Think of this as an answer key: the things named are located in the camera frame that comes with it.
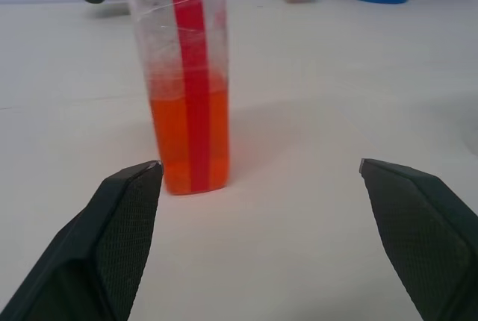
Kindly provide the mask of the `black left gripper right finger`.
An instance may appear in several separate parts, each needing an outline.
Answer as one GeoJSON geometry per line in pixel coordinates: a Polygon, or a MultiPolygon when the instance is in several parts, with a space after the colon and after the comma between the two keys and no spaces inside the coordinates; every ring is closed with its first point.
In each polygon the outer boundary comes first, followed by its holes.
{"type": "Polygon", "coordinates": [[[440,178],[364,158],[383,248],[423,321],[478,321],[478,215],[440,178]]]}

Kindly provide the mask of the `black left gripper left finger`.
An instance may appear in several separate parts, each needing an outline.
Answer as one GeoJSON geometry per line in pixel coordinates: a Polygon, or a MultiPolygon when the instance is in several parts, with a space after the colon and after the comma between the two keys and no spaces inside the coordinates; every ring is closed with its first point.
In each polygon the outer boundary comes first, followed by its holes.
{"type": "Polygon", "coordinates": [[[149,257],[163,167],[106,178],[52,239],[0,321],[128,321],[149,257]]]}

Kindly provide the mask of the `clear bottle with orange liquid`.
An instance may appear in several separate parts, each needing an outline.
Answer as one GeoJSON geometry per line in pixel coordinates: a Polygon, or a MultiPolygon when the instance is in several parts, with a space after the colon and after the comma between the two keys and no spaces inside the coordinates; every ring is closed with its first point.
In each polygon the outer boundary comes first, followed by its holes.
{"type": "Polygon", "coordinates": [[[227,0],[128,0],[164,180],[175,195],[229,179],[227,0]]]}

